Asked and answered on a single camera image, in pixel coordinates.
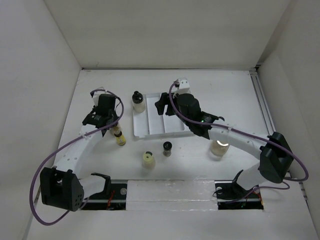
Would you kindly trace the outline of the black cap cream bottle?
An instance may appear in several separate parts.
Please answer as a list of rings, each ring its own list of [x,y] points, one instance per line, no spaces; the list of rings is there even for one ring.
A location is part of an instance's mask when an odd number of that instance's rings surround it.
[[[143,95],[139,91],[135,91],[132,95],[132,105],[133,109],[137,113],[142,113],[145,111],[146,106],[145,106],[145,101]]]

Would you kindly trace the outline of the yellow sauce bottle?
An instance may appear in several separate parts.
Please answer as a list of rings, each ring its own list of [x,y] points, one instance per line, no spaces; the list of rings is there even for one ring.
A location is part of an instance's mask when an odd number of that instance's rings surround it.
[[[123,135],[121,128],[118,126],[114,126],[112,129],[113,129],[113,135],[116,139],[116,143],[119,146],[124,146],[126,144],[126,138]]]

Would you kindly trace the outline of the black cap spice jar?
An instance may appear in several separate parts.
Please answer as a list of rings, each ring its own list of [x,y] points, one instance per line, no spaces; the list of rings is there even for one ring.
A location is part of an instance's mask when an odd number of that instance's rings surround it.
[[[163,155],[165,157],[169,157],[172,154],[172,143],[170,141],[166,141],[163,143]]]

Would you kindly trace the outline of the yellow cap powder bottle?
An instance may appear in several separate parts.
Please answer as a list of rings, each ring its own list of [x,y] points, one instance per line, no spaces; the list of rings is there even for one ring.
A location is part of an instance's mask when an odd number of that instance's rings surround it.
[[[142,155],[142,166],[146,169],[152,170],[156,165],[154,155],[150,151],[146,151]]]

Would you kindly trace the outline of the large clear glass jar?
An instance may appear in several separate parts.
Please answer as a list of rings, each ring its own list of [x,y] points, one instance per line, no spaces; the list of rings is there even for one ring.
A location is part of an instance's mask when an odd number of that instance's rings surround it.
[[[223,155],[226,154],[228,151],[230,145],[226,142],[221,142],[219,140],[214,140],[211,145],[210,145],[210,152],[217,156],[217,157],[222,157]]]

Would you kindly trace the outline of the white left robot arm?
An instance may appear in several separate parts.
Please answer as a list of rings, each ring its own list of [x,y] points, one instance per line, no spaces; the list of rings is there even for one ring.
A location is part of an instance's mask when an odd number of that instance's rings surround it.
[[[94,106],[82,121],[79,139],[71,143],[63,157],[53,167],[40,172],[42,203],[47,206],[75,212],[84,199],[93,195],[107,198],[111,194],[111,178],[102,173],[91,173],[79,178],[82,165],[90,152],[103,139],[106,132],[116,125],[118,97],[111,92],[92,94]]]

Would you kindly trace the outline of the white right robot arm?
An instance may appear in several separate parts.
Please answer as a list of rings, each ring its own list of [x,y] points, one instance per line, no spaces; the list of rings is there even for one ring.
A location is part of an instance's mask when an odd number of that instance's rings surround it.
[[[226,201],[238,201],[259,189],[267,181],[282,184],[294,158],[285,139],[274,132],[263,138],[219,123],[223,117],[201,110],[199,101],[190,93],[162,93],[154,104],[159,115],[177,116],[196,136],[227,143],[258,160],[246,170],[240,170],[233,180],[216,187],[214,196]]]

